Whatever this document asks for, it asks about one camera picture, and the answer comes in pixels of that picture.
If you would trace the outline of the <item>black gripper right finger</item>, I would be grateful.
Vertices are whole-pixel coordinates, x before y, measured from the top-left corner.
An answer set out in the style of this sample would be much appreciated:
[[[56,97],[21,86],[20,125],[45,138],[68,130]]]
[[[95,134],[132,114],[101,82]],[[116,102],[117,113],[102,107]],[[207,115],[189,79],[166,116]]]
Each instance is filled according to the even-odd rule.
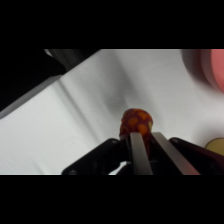
[[[156,150],[182,175],[224,175],[224,156],[173,137],[155,132],[151,140]]]

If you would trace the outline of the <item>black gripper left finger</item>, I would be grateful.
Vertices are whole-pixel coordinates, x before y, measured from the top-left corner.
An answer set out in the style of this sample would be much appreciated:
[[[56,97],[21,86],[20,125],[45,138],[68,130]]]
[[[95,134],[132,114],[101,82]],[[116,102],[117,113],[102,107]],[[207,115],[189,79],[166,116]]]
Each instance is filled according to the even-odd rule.
[[[125,140],[108,139],[73,162],[62,175],[108,175],[121,164],[117,175],[152,175],[152,169],[140,133],[131,133]]]

